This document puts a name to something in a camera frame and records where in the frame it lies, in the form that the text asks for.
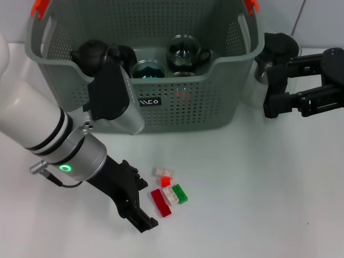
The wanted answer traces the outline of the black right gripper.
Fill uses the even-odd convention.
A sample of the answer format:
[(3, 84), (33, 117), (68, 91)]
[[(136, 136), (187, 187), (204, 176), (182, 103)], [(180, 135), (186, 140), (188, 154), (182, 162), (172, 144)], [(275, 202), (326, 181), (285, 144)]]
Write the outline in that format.
[(268, 68), (269, 85), (287, 78), (320, 74), (322, 87), (287, 94), (282, 98), (281, 113), (297, 109), (302, 117), (309, 117), (343, 107), (343, 49), (330, 48), (323, 54), (299, 56)]

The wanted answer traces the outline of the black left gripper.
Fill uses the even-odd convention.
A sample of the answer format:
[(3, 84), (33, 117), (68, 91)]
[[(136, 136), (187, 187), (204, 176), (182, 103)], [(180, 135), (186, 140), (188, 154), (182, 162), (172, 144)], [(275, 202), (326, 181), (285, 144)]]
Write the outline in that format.
[(115, 203), (118, 213), (127, 219), (140, 233), (149, 231), (159, 225), (139, 208), (139, 191), (148, 187), (137, 168), (127, 161), (117, 163), (107, 156), (99, 172), (87, 182)]

